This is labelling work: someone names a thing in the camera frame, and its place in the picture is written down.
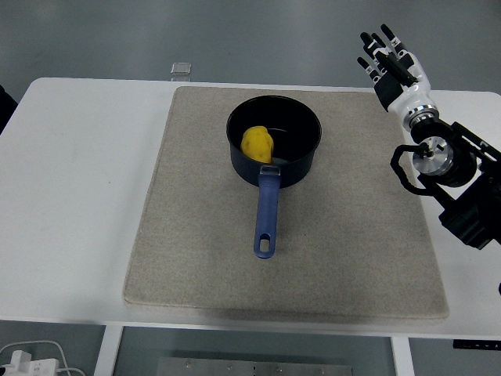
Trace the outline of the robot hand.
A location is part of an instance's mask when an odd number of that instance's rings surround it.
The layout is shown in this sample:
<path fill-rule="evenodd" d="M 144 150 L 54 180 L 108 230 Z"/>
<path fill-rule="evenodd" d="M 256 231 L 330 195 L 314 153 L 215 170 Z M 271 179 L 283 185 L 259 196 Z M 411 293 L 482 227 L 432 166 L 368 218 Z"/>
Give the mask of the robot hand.
<path fill-rule="evenodd" d="M 401 120 L 420 109 L 434 108 L 431 85 L 417 57 L 387 25 L 380 29 L 383 37 L 360 34 L 366 57 L 360 56 L 357 62 L 372 81 L 381 106 Z"/>

